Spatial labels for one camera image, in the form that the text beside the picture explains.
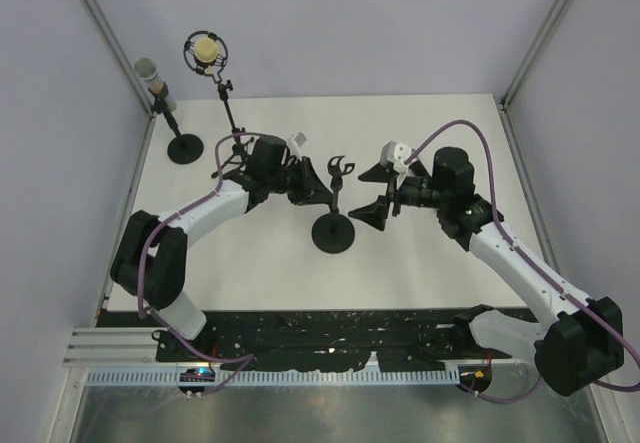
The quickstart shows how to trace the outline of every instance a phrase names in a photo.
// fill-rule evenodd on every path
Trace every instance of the metal floor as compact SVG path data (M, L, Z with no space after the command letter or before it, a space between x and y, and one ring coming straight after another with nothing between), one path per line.
M526 370L496 366L491 394L515 396L531 383ZM449 386L230 388L189 401L172 388L85 393L74 443L606 441L588 391L564 398L545 385L514 405Z

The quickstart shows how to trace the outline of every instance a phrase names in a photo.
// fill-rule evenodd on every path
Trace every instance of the black mounting plate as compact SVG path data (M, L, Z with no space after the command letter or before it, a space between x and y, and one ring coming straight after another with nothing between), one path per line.
M215 311L205 312L215 333L213 348L220 358L253 353L248 370L342 372L362 369L371 352L382 371L442 369L439 360L484 359L487 350L452 338L454 317L467 309L354 311ZM535 321L526 308L500 309L508 316ZM103 311L98 327L154 327L151 318L135 312ZM163 334L162 341L171 335ZM197 361L181 345L165 344L160 362ZM493 359L508 355L492 351ZM224 369L236 365L223 365Z

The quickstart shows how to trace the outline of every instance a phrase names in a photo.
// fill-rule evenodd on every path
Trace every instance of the cylindrical microphone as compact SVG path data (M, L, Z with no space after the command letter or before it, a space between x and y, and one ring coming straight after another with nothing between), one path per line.
M133 70L138 77L147 84L149 91L159 98L162 98L169 107L171 112L176 111L176 100L169 95L169 87L162 78L158 75L156 70L156 64L149 58L140 58L133 65Z
M200 66L213 66L218 58L218 44L209 36L199 38L193 45L193 56Z

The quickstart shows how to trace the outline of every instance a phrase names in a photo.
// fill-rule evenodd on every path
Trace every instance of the black clamp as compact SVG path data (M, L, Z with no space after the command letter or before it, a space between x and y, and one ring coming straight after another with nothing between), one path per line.
M186 165L196 161L204 151L202 140L196 135L182 134L178 128L178 122L171 113L171 109L167 104L166 98L169 96L169 87L165 83L159 94L149 92L153 95L154 101L151 110L159 115L162 114L167 121L169 129L175 135L167 147L167 155L169 159L179 165Z
M356 237L353 223L338 210L338 194L344 186L342 178L353 173L356 167L355 163L346 163L341 166L343 159L344 156L334 156L327 164L333 193L329 213L318 218L311 229L311 237L315 245L330 254L348 250Z
M332 213L338 213L338 193L342 190L344 182L343 176L350 175L356 168L355 163L346 163L344 167L340 166L344 156L334 156L327 163L327 171L331 176L331 191L333 192L333 200L331 201L330 210Z

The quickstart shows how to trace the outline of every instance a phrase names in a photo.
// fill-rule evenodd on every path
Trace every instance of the cable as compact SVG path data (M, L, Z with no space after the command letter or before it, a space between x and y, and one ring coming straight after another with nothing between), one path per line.
M631 355L633 360L638 365L638 368L640 369L640 353L638 353L638 351L631 345L631 343L626 338L624 338L620 333L618 333L615 330L615 328L613 328L609 323L607 323L602 318L600 318L597 314L595 314L591 309L589 309L588 307L583 305L573 295L565 293L564 288L562 287L562 285L560 285L560 283L555 281L555 279L551 275L549 275L543 268L541 268L535 261L533 261L533 259L531 259L531 257L522 248L520 248L519 246L513 244L513 239L511 238L511 236L509 236L507 231L504 229L504 227L502 226L502 223L500 223L500 218L498 217L498 207L496 205L496 187L495 187L495 178L494 178L494 173L493 173L493 161L491 159L491 150L489 149L489 143L487 142L487 139L484 137L484 135L480 131L480 128L478 128L475 124L473 124L473 123L471 123L470 121L467 121L467 120L450 121L446 125L443 125L441 128L436 130L429 138L427 138L424 141L424 143L422 143L413 153L411 153L411 155L409 155L409 157L405 160L404 164L405 165L410 165L414 160L416 160L418 158L418 156L420 155L422 150L424 150L433 140L435 140L438 136L440 136L440 134L442 134L443 132L445 132L449 128L451 128L453 126L457 126L457 125L463 125L463 126L467 126L467 127L471 128L476 133L476 135L478 135L478 138L480 139L480 142L482 143L482 147L484 148L484 154L485 154L485 156L487 158L487 171L489 173L489 194L490 194L490 197L491 197L491 211L492 211L492 214L493 214L493 221L494 221L494 223L496 225L496 228L498 228L498 231L502 235L502 237L505 239L505 241L507 241L507 243L509 243L509 245L514 247L514 250L516 251L516 253L518 253L518 255L520 255L520 257L538 275L540 275L547 283L549 283L552 288L554 288L559 293L564 294L564 297L567 299L567 301L573 303L574 306L576 306L579 310L584 312L592 320L594 320L596 323L598 323L598 325L600 325L618 343L620 343L629 352L629 354ZM596 382L594 382L594 384L598 385L598 386L601 386L603 388L607 388L609 390L620 391L620 392L624 392L624 393L631 393L631 392L635 392L635 391L640 391L640 382L636 383L635 385L631 385L631 386L619 386L619 385L614 385L614 384L611 384L611 383L606 383L606 382L603 382L603 381L596 381Z
M220 391L222 388L224 388L231 380L233 380L236 375L238 373L240 373L241 371L243 371L248 365L249 363L251 363L253 359L253 355L251 355L250 359L247 359L246 361L244 361L240 366L238 366L238 368L235 369L235 371L233 373L231 373L229 376L227 376L222 382L220 382L219 384L217 384L216 386L212 386L206 390L204 390L200 396L207 396L207 395L211 395L213 393L216 393L218 391ZM199 375L187 375L189 378L193 378L193 379L199 379L199 380L203 380L203 381L211 381L211 377L203 377L203 376L199 376ZM135 416L124 416L124 415L114 415L112 413L109 413L105 406L107 403L107 398L104 398L100 404L98 405L98 408L96 409L95 413L93 414L93 416L91 417L91 419L89 420L89 423L87 424L86 429L84 430L84 435L82 436L82 438L79 440L80 443L86 443L88 442L88 438L89 438L89 434L93 431L93 428L95 427L96 423L98 422L98 418L100 417L100 415L105 415L107 418L109 418L112 421L138 421L141 420L142 418L146 418L147 416L155 413L156 411L164 408L165 406L167 406L170 403L173 403L176 400L180 400L180 399L189 399L188 397L185 397L184 394L182 393L178 393L164 401L161 401L160 403L158 403L157 405L152 406L151 408L149 408L148 410L143 411L142 413L135 415Z
M163 228L165 228L172 221L175 221L176 219L178 219L180 215L183 215L193 210L194 208L197 208L203 203L209 201L211 198L215 197L220 192L220 189L222 188L222 183L224 181L222 177L223 176L222 168L221 168L222 164L220 162L220 146L222 145L222 143L224 143L227 140L230 140L236 137L242 137L242 136L261 137L261 136L269 136L269 135L266 135L263 133L254 133L254 132L242 132L242 133L234 133L231 135L227 135L224 138L222 138L220 141L218 141L218 143L216 143L216 146L214 148L214 156L215 156L216 166L218 170L218 182L216 183L215 188L210 193L207 193L203 197L199 198L193 203L186 205L185 207L181 208L173 215L161 221L158 224L158 226L156 226L153 229L151 234L148 236L148 238L144 242L144 245L142 247L142 254L140 256L140 263L138 265L137 299L138 299L138 316L141 319L146 318L147 314L149 314L153 319L155 319L158 323L164 326L169 331L169 333L171 333L187 350L189 350L192 354L194 354L198 358L201 358L204 361L207 361L210 363L222 363L222 364L242 363L228 378L226 378L219 385L213 387L212 389L207 390L205 394L211 394L221 390L240 371L244 370L249 365L249 363L253 360L253 355L248 354L238 358L216 358L213 356L205 355L204 353L194 348L193 345L191 345L191 343L189 343L182 335L180 335L180 333L178 333L178 331L175 328L173 328L164 318L162 318L162 316L160 316L160 314L154 308L150 306L145 307L144 306L144 278L145 278L146 262L147 262L147 257L149 256L149 249L151 248L151 244L155 240L156 236L160 233L160 231L162 231Z
M542 378L538 376L538 379L536 380L535 384L531 387L529 391L527 391L526 393L520 396L516 396L514 398L498 398L496 396L484 395L480 392L476 393L475 391L473 391L473 385L471 385L471 387L468 387L464 383L460 383L458 386L462 388L464 391L466 391L467 393L475 396L476 398L480 398L481 400L489 401L491 403L499 403L501 405L506 405L509 403L518 403L522 400L526 400L531 395L533 395L538 390L538 388L540 388L541 384L542 384Z

